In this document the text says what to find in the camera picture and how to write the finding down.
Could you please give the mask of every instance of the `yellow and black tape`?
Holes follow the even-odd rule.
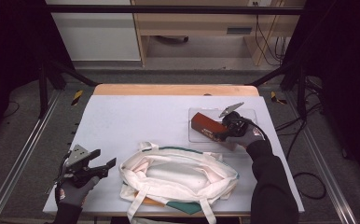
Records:
[[[80,99],[82,95],[82,91],[77,91],[75,94],[75,98],[73,98],[72,105],[77,105],[78,100]]]
[[[276,93],[274,91],[271,91],[270,92],[270,99],[273,101],[273,102],[276,102],[276,103],[279,103],[279,104],[282,104],[282,105],[287,105],[287,101],[286,100],[279,100],[278,98],[276,98]]]

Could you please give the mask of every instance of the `black sleeve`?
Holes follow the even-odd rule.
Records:
[[[251,205],[251,223],[298,223],[298,206],[288,184],[282,161],[266,141],[247,148],[257,184]]]
[[[58,204],[58,212],[52,224],[76,224],[82,208],[67,203]]]

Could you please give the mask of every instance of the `brown box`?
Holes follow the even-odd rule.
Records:
[[[221,139],[218,138],[216,134],[227,131],[227,128],[224,125],[201,113],[197,113],[192,118],[191,128],[216,142],[221,142]]]

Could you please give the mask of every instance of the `white tote bag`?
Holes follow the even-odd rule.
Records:
[[[238,173],[216,157],[181,147],[141,144],[140,150],[119,167],[124,181],[120,197],[132,202],[131,221],[145,198],[193,214],[203,211],[216,223],[211,205],[227,199]]]

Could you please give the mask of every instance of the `white tabletop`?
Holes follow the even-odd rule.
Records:
[[[122,179],[119,177],[118,166],[136,152],[138,143],[148,141],[160,147],[188,147],[223,153],[224,162],[238,171],[240,179],[229,199],[218,200],[212,205],[212,209],[217,216],[248,215],[256,185],[251,169],[251,158],[242,147],[236,147],[231,151],[217,143],[198,140],[191,142],[188,127],[191,108],[223,110],[239,102],[244,102],[239,108],[242,116],[250,116],[247,113],[243,114],[243,111],[255,112],[256,118],[251,119],[256,119],[257,124],[270,139],[273,154],[281,158],[291,190],[298,203],[298,210],[303,212],[304,207],[262,97],[92,95],[70,148],[75,144],[83,146],[88,151],[99,148],[102,154],[90,162],[90,167],[104,165],[115,157],[117,157],[117,165],[109,171],[108,177],[102,179],[90,192],[83,206],[83,213],[95,216],[126,216],[131,203],[119,197]],[[53,191],[43,211],[56,213],[57,206]],[[170,207],[142,205],[136,216],[168,214],[184,215]]]

